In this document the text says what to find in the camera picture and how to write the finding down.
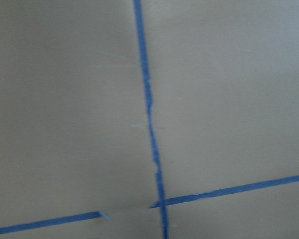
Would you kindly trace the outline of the brown paper table cover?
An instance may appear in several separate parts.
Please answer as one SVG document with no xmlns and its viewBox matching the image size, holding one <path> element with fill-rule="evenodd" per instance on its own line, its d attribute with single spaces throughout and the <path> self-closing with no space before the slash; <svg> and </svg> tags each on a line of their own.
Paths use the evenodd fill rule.
<svg viewBox="0 0 299 239">
<path fill-rule="evenodd" d="M 0 0 L 0 239 L 161 239 L 167 198 L 299 175 L 299 0 Z"/>
</svg>

